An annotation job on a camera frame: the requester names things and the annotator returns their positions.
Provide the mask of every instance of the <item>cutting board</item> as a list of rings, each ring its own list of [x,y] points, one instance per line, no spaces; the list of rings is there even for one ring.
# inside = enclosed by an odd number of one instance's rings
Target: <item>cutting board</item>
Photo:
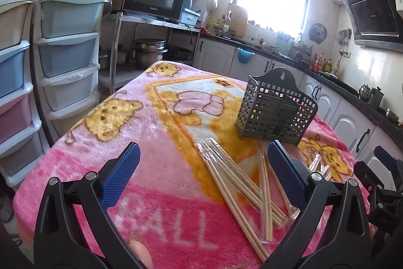
[[[229,30],[234,32],[235,37],[242,38],[245,35],[246,24],[248,21],[247,10],[235,4],[228,4],[227,11],[231,11]]]

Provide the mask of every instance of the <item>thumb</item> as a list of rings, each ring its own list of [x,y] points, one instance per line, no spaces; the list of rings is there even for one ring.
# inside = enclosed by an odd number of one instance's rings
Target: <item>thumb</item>
[[[148,252],[147,248],[139,242],[138,238],[133,233],[130,234],[128,246],[148,269],[153,269],[150,252]]]

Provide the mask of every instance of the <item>blanket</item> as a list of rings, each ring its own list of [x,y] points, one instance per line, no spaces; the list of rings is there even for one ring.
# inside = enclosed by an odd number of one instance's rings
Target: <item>blanket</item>
[[[35,223],[49,178],[79,180],[116,158],[131,141],[141,161],[108,214],[125,240],[130,233],[148,248],[155,269],[223,269],[261,261],[225,204],[197,148],[196,138],[213,137],[257,183],[255,139],[240,139],[235,120],[246,83],[174,62],[156,62],[94,108],[60,138],[26,177],[14,198],[21,239],[33,245]],[[335,132],[317,116],[297,146],[284,144],[308,166],[320,154],[332,179],[353,176],[354,158]],[[286,213],[271,182],[272,200]],[[326,222],[328,211],[322,220]],[[80,208],[79,222],[91,250],[102,254]],[[258,230],[259,223],[248,218]],[[271,253],[292,224],[276,227],[266,243]],[[306,253],[319,241],[318,227]]]

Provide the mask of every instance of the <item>table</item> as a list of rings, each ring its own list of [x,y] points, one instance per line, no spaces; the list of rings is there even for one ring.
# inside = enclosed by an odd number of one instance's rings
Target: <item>table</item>
[[[194,46],[196,45],[200,38],[200,29],[191,28],[189,26],[185,26],[184,24],[175,24],[171,22],[161,21],[158,19],[146,18],[142,16],[129,16],[124,15],[123,12],[117,12],[116,14],[108,15],[105,20],[111,20],[115,22],[114,33],[112,38],[112,47],[110,54],[110,67],[109,74],[107,71],[99,72],[99,81],[104,86],[109,87],[109,95],[115,93],[117,88],[120,88],[127,84],[129,81],[138,77],[144,70],[135,68],[133,64],[122,67],[121,70],[116,72],[116,58],[118,52],[118,44],[119,44],[119,36],[120,36],[120,27],[122,22],[131,22],[131,23],[142,23],[142,24],[150,24],[154,26],[163,26],[168,28],[167,37],[166,37],[166,46],[169,46],[171,42],[172,30],[184,30],[191,31],[191,33],[197,33],[197,40]]]

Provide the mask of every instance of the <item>metal kettle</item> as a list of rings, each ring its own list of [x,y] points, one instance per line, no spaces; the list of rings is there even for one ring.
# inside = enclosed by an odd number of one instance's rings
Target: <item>metal kettle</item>
[[[370,105],[375,110],[379,108],[383,98],[383,93],[380,90],[381,89],[379,87],[372,88],[370,100],[368,101],[368,105]]]
[[[364,102],[368,102],[371,96],[371,88],[368,87],[367,84],[364,84],[358,90],[359,92],[359,99],[363,100]]]

